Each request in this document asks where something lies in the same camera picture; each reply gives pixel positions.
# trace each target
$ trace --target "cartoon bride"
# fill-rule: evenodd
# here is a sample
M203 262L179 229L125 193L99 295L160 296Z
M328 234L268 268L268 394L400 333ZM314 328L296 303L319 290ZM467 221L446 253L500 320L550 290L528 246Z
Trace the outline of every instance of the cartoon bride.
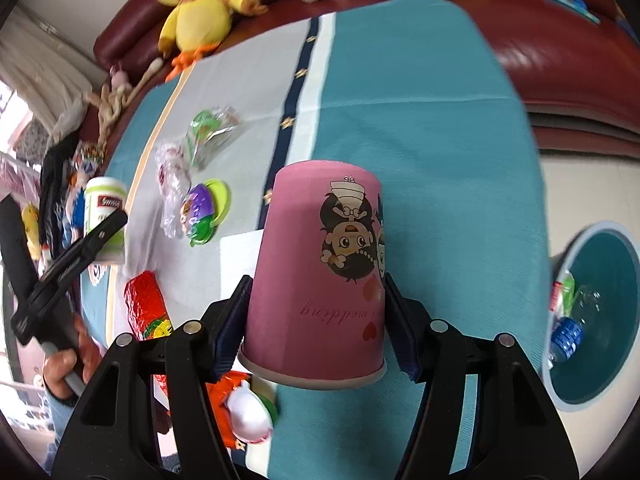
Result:
M368 276L378 260L371 204L365 189L353 177L331 183L331 193L320 208L326 231L321 261L347 281Z

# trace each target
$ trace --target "blue bottle label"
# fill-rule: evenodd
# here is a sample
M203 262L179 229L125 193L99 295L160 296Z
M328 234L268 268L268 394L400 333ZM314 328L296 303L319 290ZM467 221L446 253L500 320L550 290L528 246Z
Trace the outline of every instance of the blue bottle label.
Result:
M570 317L563 317L551 336L551 342L555 343L564 357L568 359L582 342L583 335L580 325Z

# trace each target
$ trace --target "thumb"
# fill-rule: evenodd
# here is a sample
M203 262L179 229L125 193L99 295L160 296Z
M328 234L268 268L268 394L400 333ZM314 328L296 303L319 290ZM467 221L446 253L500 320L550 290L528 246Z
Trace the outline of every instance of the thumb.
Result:
M44 380L51 393L59 399L67 399L72 395L65 383L65 376L73 371L77 360L76 352L68 349L53 354L44 363Z

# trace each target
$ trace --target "pink paper cup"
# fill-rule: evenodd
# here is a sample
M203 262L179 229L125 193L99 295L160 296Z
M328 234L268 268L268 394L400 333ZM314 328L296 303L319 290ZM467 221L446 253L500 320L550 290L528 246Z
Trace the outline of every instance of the pink paper cup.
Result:
M384 375L382 189L369 171L310 160L276 175L239 360L311 390Z

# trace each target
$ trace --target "yellow toy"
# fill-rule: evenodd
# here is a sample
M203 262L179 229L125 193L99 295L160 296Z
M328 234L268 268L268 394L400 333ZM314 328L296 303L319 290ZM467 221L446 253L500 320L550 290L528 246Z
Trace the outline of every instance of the yellow toy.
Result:
M42 256L40 249L40 235L38 231L38 208L33 204L28 204L22 210L22 223L24 232L27 235L27 248L32 260L39 260Z
M174 70L167 80L182 70L213 52L231 30L231 14L239 12L245 16L257 16L268 8L260 0L158 0L175 6L164 23L158 50L167 58L174 44L181 51L172 61Z

